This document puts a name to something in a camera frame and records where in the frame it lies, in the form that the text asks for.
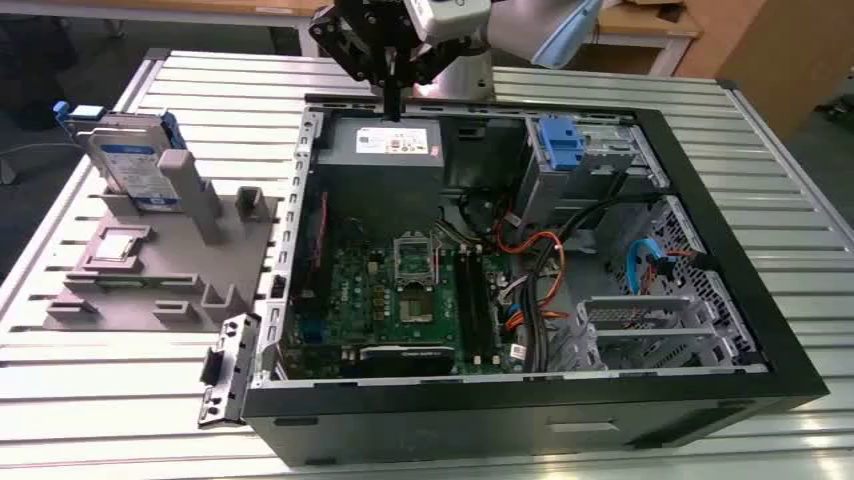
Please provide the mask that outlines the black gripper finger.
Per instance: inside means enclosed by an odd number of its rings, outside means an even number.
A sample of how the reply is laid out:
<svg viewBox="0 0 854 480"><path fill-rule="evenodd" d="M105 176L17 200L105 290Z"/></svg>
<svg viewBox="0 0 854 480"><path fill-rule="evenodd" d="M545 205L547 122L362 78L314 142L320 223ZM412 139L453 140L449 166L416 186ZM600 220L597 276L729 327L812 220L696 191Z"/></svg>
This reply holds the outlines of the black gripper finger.
<svg viewBox="0 0 854 480"><path fill-rule="evenodd" d="M392 121L402 113L402 90L425 85L468 49L467 42L441 42L422 53L413 47L396 48L392 63Z"/></svg>
<svg viewBox="0 0 854 480"><path fill-rule="evenodd" d="M370 47L334 9L317 9L308 33L321 50L356 81L366 81L382 99L382 116L392 121L392 63L386 47Z"/></svg>

